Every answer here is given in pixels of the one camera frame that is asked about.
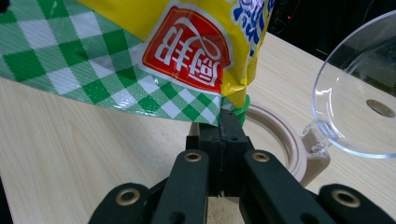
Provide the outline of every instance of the green and white checkered pattern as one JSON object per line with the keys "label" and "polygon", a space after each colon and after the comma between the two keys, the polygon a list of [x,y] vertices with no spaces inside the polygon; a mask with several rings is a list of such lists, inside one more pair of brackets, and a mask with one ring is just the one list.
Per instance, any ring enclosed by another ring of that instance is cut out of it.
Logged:
{"label": "green and white checkered pattern", "polygon": [[221,97],[133,66],[140,43],[76,1],[14,0],[0,15],[0,76],[125,112],[217,125]]}

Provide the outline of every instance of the red logo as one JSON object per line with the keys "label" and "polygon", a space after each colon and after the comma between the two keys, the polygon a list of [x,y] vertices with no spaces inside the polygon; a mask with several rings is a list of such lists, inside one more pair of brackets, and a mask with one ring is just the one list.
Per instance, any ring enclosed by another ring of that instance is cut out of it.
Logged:
{"label": "red logo", "polygon": [[223,68],[230,65],[227,41],[208,18],[171,7],[148,41],[143,65],[195,88],[220,92]]}

